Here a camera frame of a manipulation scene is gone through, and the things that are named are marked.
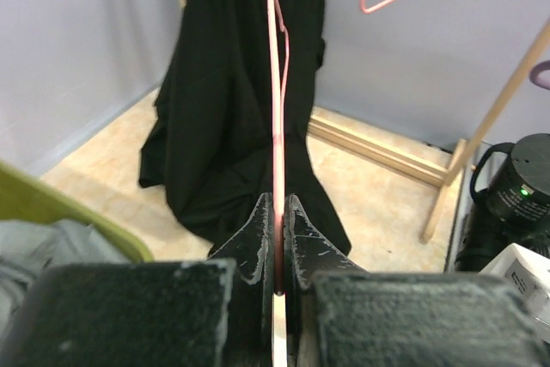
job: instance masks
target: gray cloth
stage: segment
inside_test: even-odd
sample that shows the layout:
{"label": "gray cloth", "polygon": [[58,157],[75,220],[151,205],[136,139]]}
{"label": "gray cloth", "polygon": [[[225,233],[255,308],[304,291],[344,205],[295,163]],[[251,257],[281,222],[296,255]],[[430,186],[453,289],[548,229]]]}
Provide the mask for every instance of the gray cloth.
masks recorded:
{"label": "gray cloth", "polygon": [[101,262],[129,260],[92,225],[0,221],[0,345],[28,288],[47,267]]}

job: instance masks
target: green basket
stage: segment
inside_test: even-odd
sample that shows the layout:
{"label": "green basket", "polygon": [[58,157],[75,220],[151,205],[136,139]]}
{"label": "green basket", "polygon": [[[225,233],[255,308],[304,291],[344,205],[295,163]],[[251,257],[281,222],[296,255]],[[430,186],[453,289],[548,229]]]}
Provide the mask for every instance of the green basket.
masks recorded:
{"label": "green basket", "polygon": [[74,219],[93,224],[121,253],[134,262],[152,261],[153,254],[136,236],[36,178],[0,162],[0,220],[55,223]]}

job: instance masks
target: black cloth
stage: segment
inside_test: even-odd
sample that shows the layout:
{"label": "black cloth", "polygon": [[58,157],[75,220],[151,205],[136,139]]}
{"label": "black cloth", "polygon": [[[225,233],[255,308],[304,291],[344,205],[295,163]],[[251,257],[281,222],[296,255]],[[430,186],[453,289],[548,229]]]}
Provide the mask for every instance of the black cloth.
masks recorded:
{"label": "black cloth", "polygon": [[[325,0],[279,1],[290,33],[286,192],[296,194],[312,224],[348,254],[351,244],[306,148],[315,73],[325,47]],[[214,248],[247,221],[262,193],[272,191],[266,15],[266,0],[187,0],[155,103],[158,121],[141,150],[140,185],[164,185],[180,223]]]}

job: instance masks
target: wooden clothes rack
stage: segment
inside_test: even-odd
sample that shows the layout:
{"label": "wooden clothes rack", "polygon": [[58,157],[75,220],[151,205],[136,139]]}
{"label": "wooden clothes rack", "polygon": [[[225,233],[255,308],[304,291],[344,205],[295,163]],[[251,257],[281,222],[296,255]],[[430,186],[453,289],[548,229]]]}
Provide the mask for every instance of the wooden clothes rack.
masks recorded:
{"label": "wooden clothes rack", "polygon": [[[186,0],[180,0],[180,4],[182,7],[185,6]],[[476,129],[472,139],[469,142],[463,139],[458,142],[447,167],[442,167],[418,156],[407,154],[394,146],[356,133],[318,115],[311,117],[309,121],[309,133],[313,137],[322,139],[353,154],[379,162],[386,167],[439,188],[439,194],[437,195],[431,214],[428,217],[424,231],[420,235],[422,242],[428,242],[433,237],[439,218],[443,213],[443,206],[450,185],[456,176],[467,166],[469,159],[480,146],[483,137],[491,129],[497,117],[502,113],[511,97],[517,92],[522,82],[528,78],[529,71],[535,66],[537,59],[544,52],[548,44],[550,44],[550,20],[546,21],[542,30],[535,37],[535,40],[526,51],[519,65]]]}

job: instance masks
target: draped black fabric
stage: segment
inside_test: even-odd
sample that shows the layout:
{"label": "draped black fabric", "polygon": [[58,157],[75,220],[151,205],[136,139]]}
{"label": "draped black fabric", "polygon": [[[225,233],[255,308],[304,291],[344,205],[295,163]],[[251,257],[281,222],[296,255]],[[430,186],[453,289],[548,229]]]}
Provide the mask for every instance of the draped black fabric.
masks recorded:
{"label": "draped black fabric", "polygon": [[[306,148],[315,73],[325,48],[325,0],[279,1],[290,33],[286,191],[348,254],[351,244]],[[262,193],[272,191],[271,94],[266,0],[187,0],[155,103],[158,121],[141,150],[139,183],[164,185],[180,223],[214,248],[247,221]]]}

